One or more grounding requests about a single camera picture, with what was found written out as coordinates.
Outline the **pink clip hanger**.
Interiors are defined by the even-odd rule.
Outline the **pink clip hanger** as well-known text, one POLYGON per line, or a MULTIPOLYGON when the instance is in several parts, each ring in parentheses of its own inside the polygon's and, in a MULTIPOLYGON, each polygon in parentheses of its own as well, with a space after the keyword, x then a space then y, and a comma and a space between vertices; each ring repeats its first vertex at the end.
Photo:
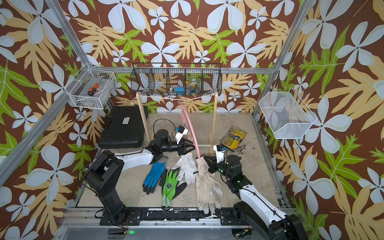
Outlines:
POLYGON ((197 158, 200 159, 201 158, 200 149, 199 149, 199 145, 197 142, 197 138, 196 138, 196 135, 194 132, 192 122, 190 120, 190 117, 188 115, 186 108, 184 107, 184 104, 181 101, 178 101, 178 104, 179 104, 179 109, 181 112, 182 122, 183 122, 184 126, 186 127, 186 129, 188 130, 187 136, 188 136, 189 140, 193 142, 196 153, 197 153, 197 158))

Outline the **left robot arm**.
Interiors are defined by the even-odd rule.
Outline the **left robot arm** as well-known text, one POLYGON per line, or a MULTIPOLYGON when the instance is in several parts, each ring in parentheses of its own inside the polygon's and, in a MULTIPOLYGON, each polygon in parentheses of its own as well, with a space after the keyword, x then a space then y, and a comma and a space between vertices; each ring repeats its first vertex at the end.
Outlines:
POLYGON ((177 132, 176 140, 173 141, 169 132, 161 129, 149 145, 139 152, 120 155, 111 151, 102 152, 87 170, 85 181, 103 204, 105 217, 109 222, 115 226, 123 225, 128 223, 131 217, 116 190, 121 173, 138 166, 151 165, 152 168, 143 183, 144 192, 153 193, 156 186, 160 186, 162 209, 169 210, 172 200, 187 187, 187 183, 180 183, 183 171, 180 165, 176 165, 174 170, 166 170, 164 153, 176 152, 182 157, 192 157, 195 149, 195 144, 185 139, 182 133, 177 132))

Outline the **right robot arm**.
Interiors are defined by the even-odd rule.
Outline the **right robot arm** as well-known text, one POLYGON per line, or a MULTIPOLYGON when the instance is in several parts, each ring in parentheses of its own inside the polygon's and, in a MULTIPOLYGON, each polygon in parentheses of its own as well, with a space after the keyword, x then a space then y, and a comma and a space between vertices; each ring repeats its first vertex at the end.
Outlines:
POLYGON ((307 240, 301 220, 288 215, 270 203, 243 174, 241 157, 229 155, 221 162, 216 157, 204 156, 210 173, 226 179, 230 191, 241 201, 233 207, 234 220, 249 225, 263 240, 307 240))

